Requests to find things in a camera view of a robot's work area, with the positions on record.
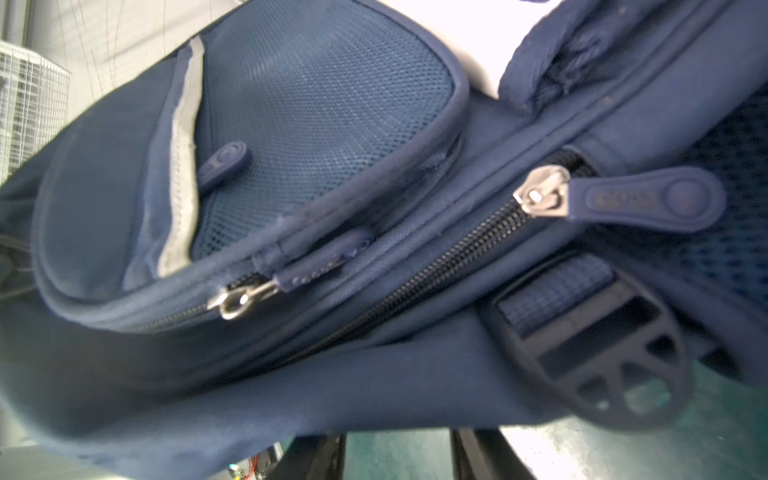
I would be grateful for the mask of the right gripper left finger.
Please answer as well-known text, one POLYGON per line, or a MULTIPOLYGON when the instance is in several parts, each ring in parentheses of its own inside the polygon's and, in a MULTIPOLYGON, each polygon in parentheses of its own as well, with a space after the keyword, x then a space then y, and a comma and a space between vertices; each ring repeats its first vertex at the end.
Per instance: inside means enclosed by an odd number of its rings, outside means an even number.
POLYGON ((268 480, 341 480, 344 477, 345 435, 295 437, 268 480))

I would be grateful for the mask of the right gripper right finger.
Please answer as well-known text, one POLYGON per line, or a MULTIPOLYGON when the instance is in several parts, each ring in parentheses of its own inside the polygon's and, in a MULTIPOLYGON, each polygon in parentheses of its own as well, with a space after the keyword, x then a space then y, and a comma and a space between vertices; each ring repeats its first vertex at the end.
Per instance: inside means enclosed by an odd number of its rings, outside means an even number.
POLYGON ((452 430, 450 439, 454 479, 536 479, 498 429, 452 430))

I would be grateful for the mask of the navy blue student backpack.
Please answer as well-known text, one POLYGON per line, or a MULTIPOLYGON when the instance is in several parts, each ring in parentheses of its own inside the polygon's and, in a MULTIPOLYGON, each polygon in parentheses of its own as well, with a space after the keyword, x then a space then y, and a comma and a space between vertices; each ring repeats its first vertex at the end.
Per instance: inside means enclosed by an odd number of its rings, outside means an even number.
POLYGON ((248 1, 84 110, 1 189, 2 407, 202 479, 765 386, 766 3, 521 9, 248 1))

